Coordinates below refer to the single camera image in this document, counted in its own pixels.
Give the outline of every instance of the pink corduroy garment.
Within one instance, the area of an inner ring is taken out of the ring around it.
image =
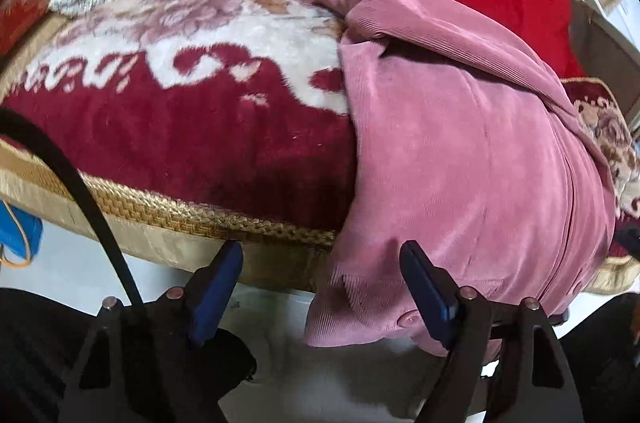
[[[615,199],[558,77],[455,0],[318,1],[348,26],[340,55],[358,173],[306,342],[412,337],[445,353],[401,278],[408,239],[491,300],[564,310],[606,256]]]

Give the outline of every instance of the gold braided trim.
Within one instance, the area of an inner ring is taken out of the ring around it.
[[[0,140],[0,166],[20,179],[71,199],[64,185],[49,167],[35,156],[20,151],[3,140]],[[135,190],[87,174],[81,175],[102,212],[127,221],[210,239],[291,241],[318,246],[318,249],[324,251],[328,251],[334,243],[333,231],[299,228],[254,219],[204,204],[191,204],[160,194]]]
[[[591,76],[582,76],[580,78],[560,78],[560,83],[597,83],[597,84],[603,86],[607,90],[607,92],[609,93],[610,99],[612,99],[613,103],[616,104],[616,107],[618,109],[620,109],[620,106],[618,105],[618,102],[616,101],[616,97],[613,96],[613,93],[611,92],[611,89],[609,88],[609,85],[604,83],[599,78],[595,78],[595,77],[591,77]]]

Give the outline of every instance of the button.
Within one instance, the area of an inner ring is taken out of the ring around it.
[[[413,327],[421,321],[422,317],[420,316],[420,311],[414,309],[412,311],[407,311],[404,315],[398,318],[398,325],[400,327]]]

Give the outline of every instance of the metal screw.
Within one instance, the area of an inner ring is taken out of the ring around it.
[[[460,288],[460,296],[467,300],[473,300],[478,296],[478,292],[471,286],[462,286],[462,288]]]
[[[529,308],[531,311],[537,311],[540,309],[540,302],[538,302],[533,297],[527,297],[524,299],[524,305]]]
[[[169,288],[166,292],[166,297],[169,300],[179,300],[184,296],[184,289],[180,286],[174,286]]]
[[[102,301],[102,307],[111,311],[114,307],[116,307],[118,305],[118,298],[117,297],[107,297]]]

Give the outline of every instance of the orange cord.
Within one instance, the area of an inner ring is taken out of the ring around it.
[[[24,252],[26,254],[26,259],[24,260],[24,262],[20,263],[15,263],[7,260],[4,256],[4,244],[0,244],[0,264],[3,266],[7,266],[7,268],[26,268],[27,266],[31,265],[31,244],[29,244],[27,234],[24,232],[24,228],[20,224],[20,221],[18,221],[18,218],[15,216],[14,210],[11,209],[11,207],[6,203],[5,200],[2,203],[4,204],[6,211],[9,212],[9,215],[11,215],[11,218],[14,220],[15,226],[17,226],[20,230],[22,240],[24,241]]]

